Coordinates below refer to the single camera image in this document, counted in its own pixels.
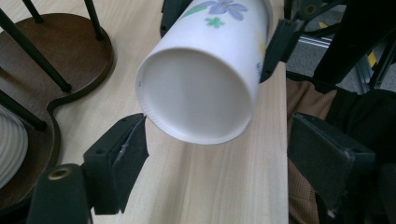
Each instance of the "wooden table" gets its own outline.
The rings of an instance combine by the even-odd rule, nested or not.
[[[82,0],[33,3],[41,14],[63,12],[88,18]],[[83,153],[117,120],[142,112],[134,93],[134,77],[160,40],[163,1],[94,3],[113,44],[114,68],[95,91],[56,109],[62,133],[59,163],[82,164]],[[271,3],[277,21],[283,1]],[[21,1],[0,0],[0,8],[14,21],[30,17]],[[125,213],[94,216],[94,223],[288,222],[284,64],[261,84],[256,114],[248,129],[229,143],[191,145],[166,135],[149,119],[146,125],[150,156]]]

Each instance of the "green leaf print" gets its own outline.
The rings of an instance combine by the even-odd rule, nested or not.
[[[186,13],[184,13],[184,15],[181,18],[185,18],[186,16],[190,16],[191,14],[194,14],[195,12],[199,12],[202,11],[204,9],[206,9],[207,6],[195,6],[190,8],[190,10],[186,11]]]

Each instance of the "brown fabric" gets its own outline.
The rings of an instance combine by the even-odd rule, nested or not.
[[[322,94],[307,81],[287,79],[288,139],[293,112],[305,113],[326,119],[336,91]],[[319,223],[315,192],[297,168],[288,161],[289,176],[289,222]]]

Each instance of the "purple flower print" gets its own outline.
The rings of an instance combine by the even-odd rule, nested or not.
[[[242,6],[241,4],[234,3],[233,0],[207,1],[197,6],[210,7],[209,14],[213,15],[230,12],[230,14],[238,21],[244,19],[244,16],[241,12],[248,11],[246,7]]]

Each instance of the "paper cup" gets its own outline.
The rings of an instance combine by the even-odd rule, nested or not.
[[[175,138],[208,145],[241,134],[253,118],[267,42],[262,0],[194,0],[142,62],[143,111]]]

